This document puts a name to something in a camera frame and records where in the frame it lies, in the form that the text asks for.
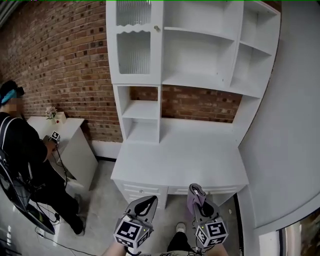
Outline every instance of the flower vase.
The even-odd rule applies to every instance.
[[[50,118],[50,119],[48,119],[48,120],[49,120],[49,122],[50,122],[51,125],[55,125],[55,124],[56,124],[56,120],[55,120],[54,117],[53,117],[53,118]]]

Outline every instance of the purple cloth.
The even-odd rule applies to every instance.
[[[202,187],[196,183],[192,183],[189,186],[186,205],[193,217],[195,216],[194,204],[203,206],[205,200],[206,200],[206,193],[202,190]]]

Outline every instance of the person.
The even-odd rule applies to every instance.
[[[0,124],[11,118],[5,137],[0,141],[7,154],[10,169],[18,171],[22,179],[32,175],[31,185],[39,188],[31,194],[31,200],[50,205],[73,229],[76,235],[85,232],[85,222],[79,216],[79,203],[66,193],[64,180],[50,165],[49,157],[56,149],[56,144],[49,140],[43,142],[38,133],[24,119],[23,89],[9,80],[0,88]]]
[[[188,244],[188,238],[186,236],[186,225],[183,222],[179,222],[176,225],[176,233],[172,238],[167,252],[152,254],[153,256],[196,256],[200,255],[195,253],[191,246]],[[105,251],[102,256],[125,256],[125,246],[113,242],[111,246]],[[209,249],[206,253],[206,256],[228,256],[228,253],[225,247],[222,244],[215,245],[213,248]]]

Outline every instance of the desk drawer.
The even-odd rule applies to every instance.
[[[168,187],[149,184],[114,181],[126,200],[136,200],[147,196],[157,196],[158,202],[165,204],[167,200]]]
[[[137,200],[139,198],[147,197],[147,196],[157,196],[158,197],[158,205],[159,204],[165,204],[167,200],[167,193],[163,194],[145,194],[145,193],[124,193],[124,198],[129,201]]]
[[[236,193],[239,191],[238,186],[228,186],[228,187],[203,187],[203,191],[207,195],[216,195],[216,194],[229,194]],[[168,194],[170,195],[187,195],[188,187],[173,187],[170,186],[168,189]]]

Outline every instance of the red brick wall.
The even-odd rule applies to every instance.
[[[122,141],[110,80],[106,3],[22,3],[0,29],[2,81],[25,91],[25,116],[56,106],[86,119],[88,137]]]
[[[155,87],[132,87],[132,100],[156,101]],[[232,123],[242,95],[187,86],[162,86],[162,117]]]

